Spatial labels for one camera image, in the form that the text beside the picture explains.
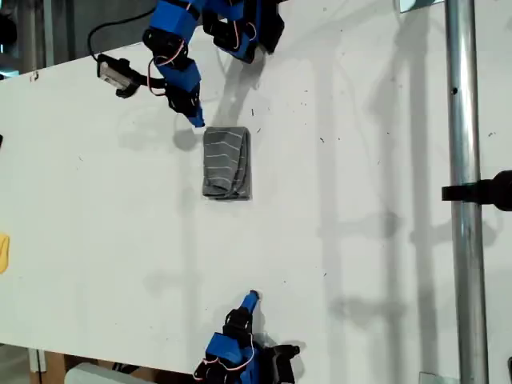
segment striped fabric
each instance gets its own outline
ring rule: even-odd
[[[206,129],[202,194],[215,200],[250,198],[250,134],[247,128]]]

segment white surface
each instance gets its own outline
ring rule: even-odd
[[[64,384],[150,384],[150,382],[115,370],[83,363],[66,374]]]
[[[512,4],[477,3],[488,178],[510,168]],[[306,346],[300,383],[458,377],[443,12],[287,2],[260,79],[235,63],[225,90],[229,60],[198,31],[207,123],[253,133],[251,202],[201,198],[186,120],[147,90],[116,98],[90,58],[2,82],[0,342],[191,372],[256,289],[255,329]],[[490,375],[506,384],[512,216],[484,219]]]

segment metal pole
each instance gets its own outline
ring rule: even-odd
[[[480,179],[474,0],[446,0],[450,165],[454,186]],[[488,384],[482,210],[452,202],[461,384]]]

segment wire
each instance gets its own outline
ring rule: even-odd
[[[254,26],[254,24],[252,22],[248,22],[247,24],[249,26],[252,26],[253,30],[254,30],[254,36],[249,39],[249,41],[252,42],[254,39],[256,39],[256,36],[258,35],[258,32],[256,31],[256,27]]]
[[[218,362],[218,358],[216,358],[215,360],[206,360],[205,358],[202,360],[202,363],[207,366],[208,364],[215,364],[216,362]]]
[[[87,48],[89,49],[89,55],[97,62],[98,59],[95,56],[94,50],[93,50],[93,44],[92,39],[96,32],[99,30],[102,30],[103,28],[107,28],[108,26],[119,26],[121,24],[127,24],[128,22],[134,22],[135,20],[139,20],[141,18],[145,18],[146,16],[149,16],[154,12],[156,7],[151,8],[147,12],[140,14],[139,16],[133,16],[132,18],[124,18],[123,20],[118,20],[116,22],[106,22],[104,24],[100,24],[99,26],[96,26],[92,29],[91,32],[89,32],[89,35],[87,36]]]
[[[240,47],[240,37],[238,36],[237,22],[235,20],[233,20],[233,25],[234,25],[234,35],[237,38],[237,45],[234,48],[234,50],[237,50]]]
[[[190,6],[192,4],[189,3],[188,6],[186,6],[186,10],[189,10],[190,9]],[[174,54],[174,56],[172,58],[166,58],[165,56],[159,56],[160,58],[164,58],[165,61],[164,62],[161,62],[159,64],[156,64],[156,66],[166,66],[167,64],[169,64],[170,62],[172,62],[173,60],[176,59],[177,56],[179,56],[179,54],[182,52],[183,50],[183,47],[185,46],[185,39],[182,38],[182,44],[179,46],[178,50],[176,51],[176,53]]]
[[[157,56],[157,58],[165,58],[166,60],[164,62],[160,62],[159,64],[155,63],[156,66],[165,66],[165,65],[169,64],[170,62],[172,62],[173,60],[175,60],[176,57],[179,56],[179,54],[182,52],[184,46],[185,46],[185,40],[182,40],[182,44],[179,46],[178,50],[176,51],[176,53],[174,54],[174,56],[172,58],[167,58],[165,56]]]
[[[161,94],[156,94],[156,93],[153,91],[153,88],[151,88],[151,64],[153,64],[153,62],[154,62],[154,60],[155,60],[155,59],[156,59],[156,58],[152,58],[152,59],[150,60],[150,63],[147,65],[147,87],[149,88],[150,92],[151,92],[152,94],[154,94],[155,96],[165,96],[165,95],[166,95],[166,93],[165,93],[165,92],[163,92],[163,93],[161,93]]]
[[[227,366],[225,366],[224,364],[222,364],[222,362],[218,362],[221,366],[223,366],[228,372],[234,372],[236,370],[241,370],[242,368],[245,368],[246,366],[249,365],[250,362],[252,362],[253,358],[254,358],[254,344],[253,344],[253,335],[250,334],[250,347],[252,348],[253,350],[253,353],[252,355],[250,356],[250,359],[247,360],[246,362],[244,362],[243,364],[241,364],[240,366],[236,366],[235,368],[228,368]]]

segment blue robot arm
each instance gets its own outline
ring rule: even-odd
[[[140,86],[164,89],[169,107],[184,114],[196,127],[204,126],[199,100],[201,75],[194,60],[188,57],[188,46],[200,17],[214,44],[247,63],[252,63],[258,47],[274,52],[284,30],[278,13],[283,0],[158,0],[150,26],[142,40],[153,52],[152,62],[163,78],[144,76],[130,68],[130,62],[100,54],[91,55],[98,62],[98,77],[117,88],[116,95],[129,98]],[[92,30],[92,34],[108,25]]]
[[[215,333],[206,358],[194,372],[194,379],[205,384],[295,383],[290,360],[298,346],[263,348],[252,334],[252,313],[259,296],[254,290],[242,305],[226,316],[222,333]]]

